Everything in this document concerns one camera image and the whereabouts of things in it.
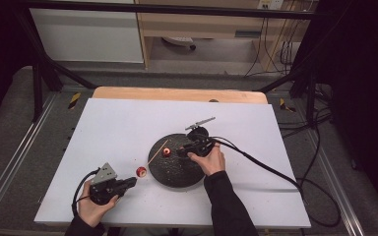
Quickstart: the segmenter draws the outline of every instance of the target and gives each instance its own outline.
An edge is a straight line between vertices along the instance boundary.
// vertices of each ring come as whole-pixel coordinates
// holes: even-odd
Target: black cloth
[[[211,215],[216,236],[258,235],[247,209],[232,189],[225,171],[205,177],[204,186],[212,205]],[[100,236],[103,233],[101,224],[92,228],[76,216],[65,235]]]

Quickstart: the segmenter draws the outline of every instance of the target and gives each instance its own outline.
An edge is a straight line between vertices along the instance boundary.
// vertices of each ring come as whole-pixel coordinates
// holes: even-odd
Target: person's left hand
[[[90,188],[91,180],[88,180],[84,184],[84,190],[81,195],[81,198],[84,199],[79,201],[79,217],[90,227],[95,228],[103,216],[115,207],[118,196],[114,196],[106,205],[100,206],[92,202],[91,198],[85,198],[90,194]]]

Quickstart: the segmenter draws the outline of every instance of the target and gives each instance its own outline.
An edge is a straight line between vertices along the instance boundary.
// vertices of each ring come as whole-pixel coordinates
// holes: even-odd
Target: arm
[[[115,207],[118,196],[109,203],[99,206],[89,198],[91,181],[85,182],[83,193],[79,200],[79,214],[75,215],[65,236],[101,236],[105,229],[100,223],[103,216]]]
[[[194,153],[188,153],[188,156],[197,162],[207,175],[204,186],[212,204],[211,215],[215,235],[258,235],[247,209],[232,189],[225,172],[225,158],[220,145],[216,144],[205,157]]]
[[[216,235],[258,235],[225,171],[207,176],[204,185],[212,204],[211,215]]]

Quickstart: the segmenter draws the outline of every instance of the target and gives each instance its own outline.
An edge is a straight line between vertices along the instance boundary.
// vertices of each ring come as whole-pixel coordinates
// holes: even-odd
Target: gray bracket
[[[96,176],[93,178],[91,185],[99,184],[111,179],[115,179],[117,174],[109,165],[109,163],[105,163],[100,170],[97,172]]]

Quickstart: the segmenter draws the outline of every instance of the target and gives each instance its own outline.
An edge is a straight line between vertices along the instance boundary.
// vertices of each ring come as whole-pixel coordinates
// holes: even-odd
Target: black round base
[[[185,188],[198,183],[205,176],[201,166],[189,157],[182,158],[176,153],[178,148],[191,143],[184,134],[168,135],[158,140],[150,150],[149,161],[166,140],[168,142],[149,165],[155,179],[171,188]],[[171,150],[169,157],[163,156],[164,148]]]

